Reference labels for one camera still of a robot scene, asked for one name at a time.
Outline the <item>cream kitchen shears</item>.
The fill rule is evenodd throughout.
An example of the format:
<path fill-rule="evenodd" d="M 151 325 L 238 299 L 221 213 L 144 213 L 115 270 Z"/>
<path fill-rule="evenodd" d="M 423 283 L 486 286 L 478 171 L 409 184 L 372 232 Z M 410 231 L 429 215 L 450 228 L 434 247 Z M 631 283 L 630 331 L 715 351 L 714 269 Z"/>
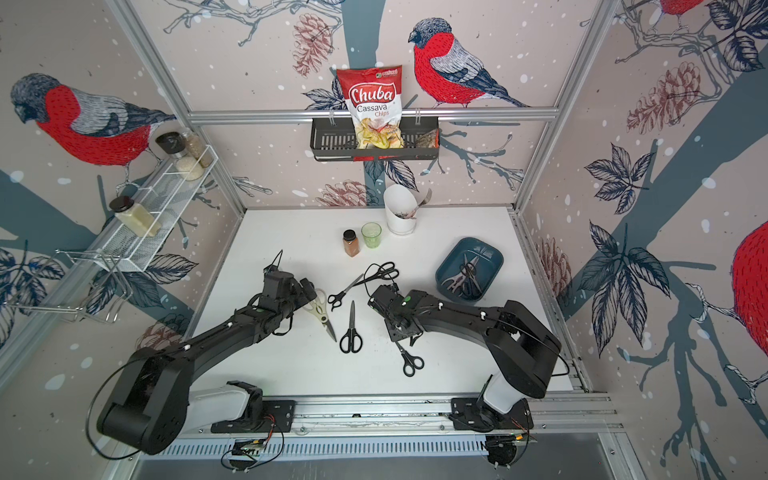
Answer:
<path fill-rule="evenodd" d="M 327 294 L 319 288 L 317 288 L 315 292 L 315 299 L 306 304 L 303 309 L 317 318 L 331 340 L 336 341 L 335 331 L 327 311 Z"/>

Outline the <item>black scissors wide handles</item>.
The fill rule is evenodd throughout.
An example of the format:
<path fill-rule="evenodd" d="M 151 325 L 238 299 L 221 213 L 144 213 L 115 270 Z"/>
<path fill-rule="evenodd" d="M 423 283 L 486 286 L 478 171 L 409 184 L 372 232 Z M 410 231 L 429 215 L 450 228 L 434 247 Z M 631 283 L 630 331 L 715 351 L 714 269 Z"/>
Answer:
<path fill-rule="evenodd" d="M 369 270 L 375 267 L 376 271 L 369 275 Z M 349 287 L 354 288 L 358 285 L 364 285 L 366 283 L 382 280 L 393 282 L 395 278 L 399 276 L 399 270 L 396 268 L 393 262 L 385 262 L 383 264 L 372 263 L 366 270 L 352 282 Z"/>

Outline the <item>black scissors front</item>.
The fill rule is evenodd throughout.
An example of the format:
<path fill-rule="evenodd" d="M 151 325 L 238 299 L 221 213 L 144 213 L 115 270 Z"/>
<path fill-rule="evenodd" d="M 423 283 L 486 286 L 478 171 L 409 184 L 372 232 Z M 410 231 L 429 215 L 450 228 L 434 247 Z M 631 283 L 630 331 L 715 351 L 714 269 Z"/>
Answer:
<path fill-rule="evenodd" d="M 406 377 L 411 378 L 417 371 L 424 368 L 425 363 L 421 357 L 409 353 L 399 342 L 396 342 L 395 345 L 403 359 L 402 371 Z"/>

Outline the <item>small black scissors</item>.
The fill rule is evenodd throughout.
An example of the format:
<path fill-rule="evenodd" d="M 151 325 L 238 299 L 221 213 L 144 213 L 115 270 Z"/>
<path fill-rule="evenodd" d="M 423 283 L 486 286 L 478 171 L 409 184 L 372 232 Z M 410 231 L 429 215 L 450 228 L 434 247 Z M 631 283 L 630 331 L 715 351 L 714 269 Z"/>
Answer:
<path fill-rule="evenodd" d="M 409 346 L 413 347 L 415 343 L 421 338 L 422 335 L 423 333 L 419 333 L 417 335 L 409 337 Z"/>
<path fill-rule="evenodd" d="M 347 285 L 342 291 L 329 295 L 327 298 L 328 305 L 331 307 L 331 310 L 334 311 L 336 308 L 339 308 L 342 303 L 344 297 L 347 295 L 347 293 L 354 288 L 355 286 L 359 285 L 360 282 L 364 279 L 365 274 L 360 274 L 357 278 L 355 278 L 349 285 Z"/>

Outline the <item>large black scissors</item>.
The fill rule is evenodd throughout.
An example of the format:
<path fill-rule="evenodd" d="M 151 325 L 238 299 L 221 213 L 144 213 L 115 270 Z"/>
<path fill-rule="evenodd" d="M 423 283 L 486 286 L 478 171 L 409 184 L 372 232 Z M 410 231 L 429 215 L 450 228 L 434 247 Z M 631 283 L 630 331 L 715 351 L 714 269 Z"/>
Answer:
<path fill-rule="evenodd" d="M 351 302 L 349 311 L 349 321 L 346 333 L 339 341 L 340 351 L 344 354 L 357 354 L 361 351 L 363 339 L 356 329 L 356 305 Z"/>

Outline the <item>pink handled scissors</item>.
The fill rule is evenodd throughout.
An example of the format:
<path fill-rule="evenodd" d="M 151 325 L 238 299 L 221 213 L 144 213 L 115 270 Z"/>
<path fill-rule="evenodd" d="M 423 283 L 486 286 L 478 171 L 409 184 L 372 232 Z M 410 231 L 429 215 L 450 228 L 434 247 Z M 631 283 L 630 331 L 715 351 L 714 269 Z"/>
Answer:
<path fill-rule="evenodd" d="M 457 274 L 455 274 L 455 275 L 453 275 L 453 276 L 449 277 L 448 279 L 446 279 L 446 280 L 445 280 L 445 281 L 442 283 L 442 285 L 443 285 L 443 286 L 444 286 L 444 287 L 445 287 L 445 288 L 446 288 L 446 289 L 447 289 L 449 292 L 451 292 L 451 293 L 452 293 L 452 294 L 454 294 L 454 295 L 457 295 L 457 296 L 461 296 L 461 297 L 462 297 L 462 295 L 461 295 L 461 286 L 462 286 L 462 284 L 463 284 L 463 282 L 464 282 L 464 277 L 463 277 L 463 275 L 460 273 L 460 269 L 461 269 L 461 266 L 462 266 L 462 264 L 460 265 L 460 267 L 459 267 L 459 271 L 458 271 L 458 273 L 457 273 Z"/>

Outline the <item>teal plastic storage box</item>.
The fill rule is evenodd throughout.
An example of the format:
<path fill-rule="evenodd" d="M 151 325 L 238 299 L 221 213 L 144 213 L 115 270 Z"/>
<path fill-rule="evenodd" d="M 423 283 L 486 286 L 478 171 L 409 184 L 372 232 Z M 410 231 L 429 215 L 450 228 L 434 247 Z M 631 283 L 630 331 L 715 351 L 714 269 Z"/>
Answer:
<path fill-rule="evenodd" d="M 500 250 L 477 238 L 464 237 L 438 267 L 437 290 L 450 301 L 475 304 L 487 293 L 503 264 Z"/>

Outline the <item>blue handled scissors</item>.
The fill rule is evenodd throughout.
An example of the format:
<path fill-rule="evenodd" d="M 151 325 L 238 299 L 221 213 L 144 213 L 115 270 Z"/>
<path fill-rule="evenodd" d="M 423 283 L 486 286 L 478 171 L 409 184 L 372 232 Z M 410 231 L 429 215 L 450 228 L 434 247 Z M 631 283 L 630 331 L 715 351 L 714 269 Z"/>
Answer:
<path fill-rule="evenodd" d="M 482 296 L 482 288 L 477 278 L 477 263 L 479 256 L 475 256 L 471 260 L 464 257 L 464 263 L 461 266 L 460 273 L 464 277 L 464 282 L 461 286 L 461 295 L 466 300 L 478 300 Z"/>

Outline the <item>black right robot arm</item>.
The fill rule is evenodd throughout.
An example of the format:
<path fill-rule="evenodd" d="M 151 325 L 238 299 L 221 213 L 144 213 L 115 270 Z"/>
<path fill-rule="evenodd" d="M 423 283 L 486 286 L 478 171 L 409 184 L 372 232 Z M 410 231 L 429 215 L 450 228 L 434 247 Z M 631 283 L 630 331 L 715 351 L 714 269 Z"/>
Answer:
<path fill-rule="evenodd" d="M 368 306 L 384 319 L 393 342 L 436 332 L 486 347 L 504 380 L 525 397 L 545 397 L 560 360 L 559 339 L 518 301 L 476 307 L 381 285 Z"/>

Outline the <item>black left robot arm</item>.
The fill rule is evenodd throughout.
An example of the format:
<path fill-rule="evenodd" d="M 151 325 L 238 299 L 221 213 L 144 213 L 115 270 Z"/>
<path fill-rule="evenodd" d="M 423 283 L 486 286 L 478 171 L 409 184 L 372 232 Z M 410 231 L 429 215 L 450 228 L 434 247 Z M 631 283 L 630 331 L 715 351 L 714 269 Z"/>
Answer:
<path fill-rule="evenodd" d="M 231 355 L 273 335 L 284 319 L 316 297 L 309 279 L 268 268 L 263 291 L 229 319 L 178 345 L 134 352 L 116 373 L 96 430 L 140 452 L 162 452 L 182 432 L 193 383 Z"/>

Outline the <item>brown spice jar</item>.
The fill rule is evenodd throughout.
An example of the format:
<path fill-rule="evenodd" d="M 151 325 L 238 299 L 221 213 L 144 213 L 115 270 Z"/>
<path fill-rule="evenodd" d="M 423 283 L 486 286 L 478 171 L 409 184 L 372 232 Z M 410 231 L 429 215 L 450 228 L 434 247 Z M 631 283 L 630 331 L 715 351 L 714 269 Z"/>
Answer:
<path fill-rule="evenodd" d="M 355 257 L 360 252 L 357 234 L 353 229 L 347 229 L 343 232 L 344 250 L 350 257 Z"/>

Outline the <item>green translucent cup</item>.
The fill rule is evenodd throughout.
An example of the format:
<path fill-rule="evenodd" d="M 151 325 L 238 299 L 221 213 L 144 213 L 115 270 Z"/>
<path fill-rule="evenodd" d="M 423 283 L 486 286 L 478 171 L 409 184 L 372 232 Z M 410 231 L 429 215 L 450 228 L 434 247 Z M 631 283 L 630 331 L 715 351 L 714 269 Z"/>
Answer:
<path fill-rule="evenodd" d="M 376 249 L 380 246 L 382 227 L 376 222 L 367 222 L 361 228 L 361 234 L 365 245 L 369 249 Z"/>

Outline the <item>black lid spice grinder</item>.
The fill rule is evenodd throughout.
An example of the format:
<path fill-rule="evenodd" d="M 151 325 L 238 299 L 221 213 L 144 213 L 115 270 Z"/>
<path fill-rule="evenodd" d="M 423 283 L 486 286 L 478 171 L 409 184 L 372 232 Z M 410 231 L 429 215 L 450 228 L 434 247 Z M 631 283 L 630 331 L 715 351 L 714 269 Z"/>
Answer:
<path fill-rule="evenodd" d="M 177 172 L 186 181 L 195 181 L 201 178 L 205 169 L 200 161 L 188 152 L 185 140 L 178 132 L 167 132 L 159 135 L 155 142 L 171 157 Z"/>

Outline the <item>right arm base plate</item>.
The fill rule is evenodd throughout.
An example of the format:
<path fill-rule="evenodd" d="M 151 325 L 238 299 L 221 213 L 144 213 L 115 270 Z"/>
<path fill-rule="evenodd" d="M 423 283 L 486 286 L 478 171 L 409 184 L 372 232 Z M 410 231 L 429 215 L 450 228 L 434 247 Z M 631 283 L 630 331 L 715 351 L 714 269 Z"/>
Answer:
<path fill-rule="evenodd" d="M 499 413 L 479 398 L 451 399 L 447 418 L 456 430 L 490 433 L 494 430 L 530 430 L 534 427 L 528 401 L 516 402 L 507 413 Z"/>

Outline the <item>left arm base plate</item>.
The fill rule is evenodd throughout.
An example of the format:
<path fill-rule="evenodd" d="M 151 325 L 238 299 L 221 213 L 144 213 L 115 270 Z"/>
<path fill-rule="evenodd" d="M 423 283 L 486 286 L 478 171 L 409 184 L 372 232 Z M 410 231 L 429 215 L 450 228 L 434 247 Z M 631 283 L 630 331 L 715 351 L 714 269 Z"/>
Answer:
<path fill-rule="evenodd" d="M 268 433 L 273 429 L 288 433 L 291 430 L 297 402 L 295 400 L 252 401 L 244 413 L 234 420 L 225 420 L 211 425 L 214 434 Z"/>

